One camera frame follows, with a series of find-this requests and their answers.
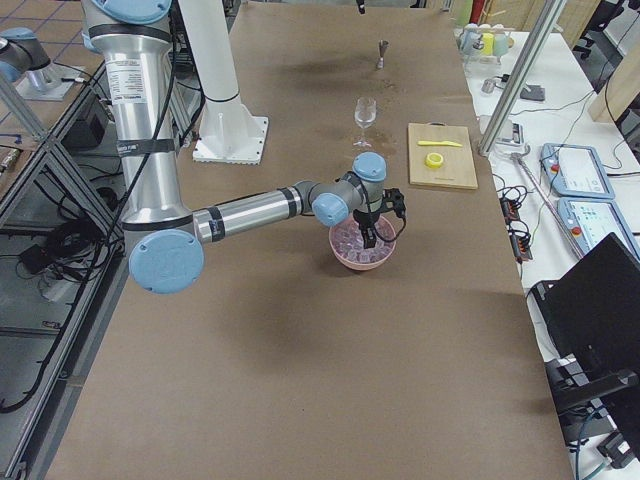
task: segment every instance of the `black chair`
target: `black chair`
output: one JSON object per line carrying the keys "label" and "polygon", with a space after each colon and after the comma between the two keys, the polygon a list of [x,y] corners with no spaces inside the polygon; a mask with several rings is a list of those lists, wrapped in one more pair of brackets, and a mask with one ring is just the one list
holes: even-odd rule
{"label": "black chair", "polygon": [[580,58],[586,60],[591,55],[591,47],[595,43],[595,40],[589,38],[587,34],[589,32],[603,32],[609,25],[611,20],[622,15],[624,12],[623,4],[626,0],[618,0],[616,3],[610,3],[607,1],[601,1],[596,7],[596,11],[593,13],[593,17],[589,20],[587,28],[582,32],[580,40],[586,42],[585,46],[576,45],[573,47],[574,52],[580,52]]}

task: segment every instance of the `yellow knife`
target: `yellow knife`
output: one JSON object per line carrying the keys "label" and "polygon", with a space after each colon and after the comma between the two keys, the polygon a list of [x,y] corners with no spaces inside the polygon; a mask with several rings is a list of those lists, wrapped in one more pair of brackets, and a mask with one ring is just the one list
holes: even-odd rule
{"label": "yellow knife", "polygon": [[462,147],[461,143],[451,142],[449,140],[443,140],[441,142],[432,140],[419,140],[418,145],[420,147]]}

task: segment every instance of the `yellow ring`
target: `yellow ring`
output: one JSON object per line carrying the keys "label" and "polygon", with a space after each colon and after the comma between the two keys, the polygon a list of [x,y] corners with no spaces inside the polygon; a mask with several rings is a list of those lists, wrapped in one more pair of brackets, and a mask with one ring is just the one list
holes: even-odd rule
{"label": "yellow ring", "polygon": [[429,168],[440,168],[443,163],[444,157],[437,152],[431,152],[424,159],[424,164]]}

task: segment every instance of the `wine glass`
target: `wine glass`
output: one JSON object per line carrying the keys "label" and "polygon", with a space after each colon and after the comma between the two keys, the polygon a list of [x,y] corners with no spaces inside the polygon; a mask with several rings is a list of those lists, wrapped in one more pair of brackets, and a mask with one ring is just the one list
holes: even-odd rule
{"label": "wine glass", "polygon": [[376,121],[376,100],[371,97],[360,97],[356,103],[356,111],[354,113],[356,123],[361,129],[360,139],[354,143],[357,147],[370,147],[371,144],[367,142],[364,131],[373,125]]}

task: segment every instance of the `blue-framed tablet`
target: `blue-framed tablet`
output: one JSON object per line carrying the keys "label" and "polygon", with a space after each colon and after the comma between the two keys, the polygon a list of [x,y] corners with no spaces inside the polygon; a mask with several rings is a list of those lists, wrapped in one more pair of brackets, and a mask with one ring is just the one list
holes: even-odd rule
{"label": "blue-framed tablet", "polygon": [[593,147],[545,143],[540,161],[553,189],[561,197],[612,199],[616,196]]}
{"label": "blue-framed tablet", "polygon": [[558,200],[558,214],[583,253],[586,254],[613,232],[629,251],[640,258],[640,247],[614,200],[563,197]]}

